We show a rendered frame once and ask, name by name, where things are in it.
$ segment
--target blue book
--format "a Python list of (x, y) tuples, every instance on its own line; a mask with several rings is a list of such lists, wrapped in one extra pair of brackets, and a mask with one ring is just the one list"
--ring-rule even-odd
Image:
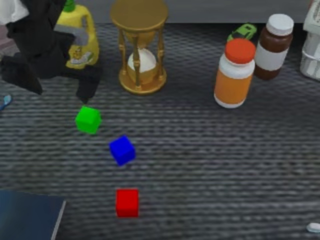
[(66, 201), (0, 190), (0, 240), (54, 240)]

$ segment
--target green cube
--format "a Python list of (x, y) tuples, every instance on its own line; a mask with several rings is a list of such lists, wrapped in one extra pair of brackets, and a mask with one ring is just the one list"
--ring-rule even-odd
[(83, 106), (75, 118), (78, 130), (87, 134), (96, 134), (101, 121), (100, 111), (87, 106)]

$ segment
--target hourglass top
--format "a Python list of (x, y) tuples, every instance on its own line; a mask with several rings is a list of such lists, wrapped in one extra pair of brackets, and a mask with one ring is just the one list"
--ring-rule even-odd
[(116, 0), (110, 10), (112, 22), (128, 32), (150, 32), (160, 28), (168, 18), (163, 0)]

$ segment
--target yellow bottle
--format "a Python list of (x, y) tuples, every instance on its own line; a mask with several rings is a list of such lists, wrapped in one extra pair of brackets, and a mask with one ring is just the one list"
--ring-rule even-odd
[(99, 43), (95, 23), (85, 6), (75, 4), (74, 0), (66, 0), (55, 30), (72, 33), (76, 37), (69, 50), (70, 60), (66, 63), (68, 68), (83, 69), (86, 65), (97, 63)]

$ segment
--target green cap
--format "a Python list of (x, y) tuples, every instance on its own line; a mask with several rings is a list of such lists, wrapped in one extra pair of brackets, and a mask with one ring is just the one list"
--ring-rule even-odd
[(70, 13), (73, 12), (76, 8), (75, 0), (66, 0), (63, 11)]

